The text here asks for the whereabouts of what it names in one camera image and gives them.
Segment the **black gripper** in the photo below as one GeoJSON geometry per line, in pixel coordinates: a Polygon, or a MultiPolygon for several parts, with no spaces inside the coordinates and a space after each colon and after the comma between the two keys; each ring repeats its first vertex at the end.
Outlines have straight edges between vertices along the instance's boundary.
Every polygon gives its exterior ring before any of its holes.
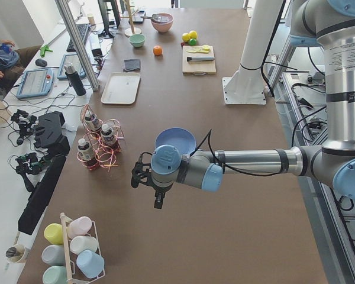
{"type": "Polygon", "coordinates": [[[155,201],[154,201],[154,208],[155,209],[162,209],[163,198],[167,192],[167,187],[153,185],[153,189],[155,190],[155,197],[156,197],[155,201]]]}

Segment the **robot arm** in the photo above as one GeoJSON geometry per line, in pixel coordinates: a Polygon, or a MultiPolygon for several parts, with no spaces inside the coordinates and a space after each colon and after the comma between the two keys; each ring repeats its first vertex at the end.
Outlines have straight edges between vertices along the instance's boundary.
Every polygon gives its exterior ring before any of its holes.
{"type": "Polygon", "coordinates": [[[156,208],[174,183],[218,190],[223,174],[292,173],[312,177],[355,199],[355,1],[294,1],[290,41],[293,46],[324,48],[327,139],[319,146],[288,150],[199,151],[182,154],[158,146],[147,179],[156,208]]]}

